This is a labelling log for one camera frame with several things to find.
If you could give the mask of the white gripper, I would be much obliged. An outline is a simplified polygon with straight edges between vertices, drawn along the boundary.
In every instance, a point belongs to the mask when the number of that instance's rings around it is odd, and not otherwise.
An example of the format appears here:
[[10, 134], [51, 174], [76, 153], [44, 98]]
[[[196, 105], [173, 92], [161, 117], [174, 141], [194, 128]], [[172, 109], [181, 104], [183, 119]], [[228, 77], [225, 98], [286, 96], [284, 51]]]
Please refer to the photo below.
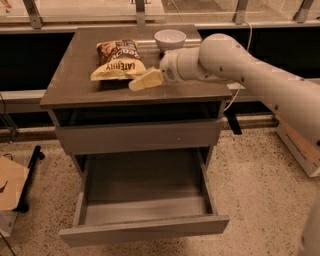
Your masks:
[[129, 83], [129, 88], [132, 91], [140, 91], [157, 87], [163, 83], [164, 79], [167, 82], [173, 83], [189, 80], [200, 81], [202, 78], [202, 68], [198, 61], [198, 47], [167, 50], [160, 60], [160, 70], [149, 68], [143, 74], [133, 79]]

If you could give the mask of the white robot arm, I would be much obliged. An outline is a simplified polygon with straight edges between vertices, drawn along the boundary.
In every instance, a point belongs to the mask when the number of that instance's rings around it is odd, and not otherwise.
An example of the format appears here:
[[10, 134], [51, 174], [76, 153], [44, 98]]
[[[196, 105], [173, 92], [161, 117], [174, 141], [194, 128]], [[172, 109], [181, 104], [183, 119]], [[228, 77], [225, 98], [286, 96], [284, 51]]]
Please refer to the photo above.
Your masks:
[[[167, 52], [160, 67], [169, 80], [214, 76], [243, 85], [318, 162], [318, 85], [254, 58], [223, 34]], [[209, 177], [231, 220], [220, 237], [191, 243], [189, 256], [320, 256], [320, 179], [303, 173], [274, 131], [224, 134]]]

